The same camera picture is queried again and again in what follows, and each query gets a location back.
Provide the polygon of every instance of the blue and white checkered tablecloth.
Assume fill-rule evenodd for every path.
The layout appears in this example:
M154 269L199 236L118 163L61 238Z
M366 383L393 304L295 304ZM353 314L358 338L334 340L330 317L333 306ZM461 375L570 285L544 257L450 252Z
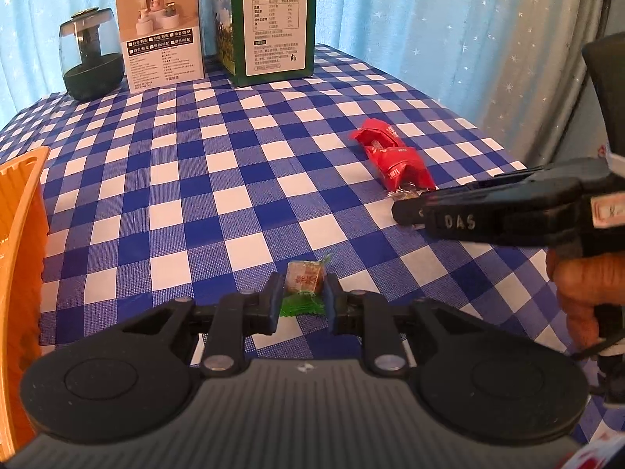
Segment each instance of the blue and white checkered tablecloth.
M91 103L55 93L0 132L0 163L51 147L43 172L50 235L44 351L179 296L211 304L261 287L290 260L319 260L346 290L390 301L429 296L566 349L545 252L435 241L402 229L361 146L368 117L395 124L440 187L523 168L467 120L388 74L326 46L315 76L233 89L203 81ZM323 318L281 318L251 356L355 356ZM198 347L196 358L201 354ZM593 399L580 439L625 417Z

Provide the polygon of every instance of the dark green humidifier base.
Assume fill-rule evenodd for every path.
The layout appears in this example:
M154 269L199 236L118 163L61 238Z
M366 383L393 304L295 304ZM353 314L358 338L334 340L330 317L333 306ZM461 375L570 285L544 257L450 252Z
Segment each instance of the dark green humidifier base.
M124 58L121 53L104 55L95 65L77 65L63 76L68 93L79 102L88 102L111 93L123 78Z

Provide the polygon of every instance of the cardboard box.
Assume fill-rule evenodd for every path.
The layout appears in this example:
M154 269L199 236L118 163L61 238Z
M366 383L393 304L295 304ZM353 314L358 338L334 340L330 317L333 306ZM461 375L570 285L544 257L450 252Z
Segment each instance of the cardboard box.
M317 0L212 0L218 56L235 86L309 77Z
M116 0L131 93L204 78L198 0Z

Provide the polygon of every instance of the green box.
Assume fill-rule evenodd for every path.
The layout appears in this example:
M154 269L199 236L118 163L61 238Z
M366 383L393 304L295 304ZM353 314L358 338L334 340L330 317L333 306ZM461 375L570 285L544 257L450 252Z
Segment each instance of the green box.
M313 75L317 0L212 0L216 47L232 83Z

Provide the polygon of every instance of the transparent water tank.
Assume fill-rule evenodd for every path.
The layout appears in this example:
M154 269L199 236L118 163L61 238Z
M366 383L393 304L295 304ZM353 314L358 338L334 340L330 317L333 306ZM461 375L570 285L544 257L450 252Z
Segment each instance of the transparent water tank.
M120 32L111 9L87 9L59 31L63 80L76 100L94 100L117 88L124 77Z

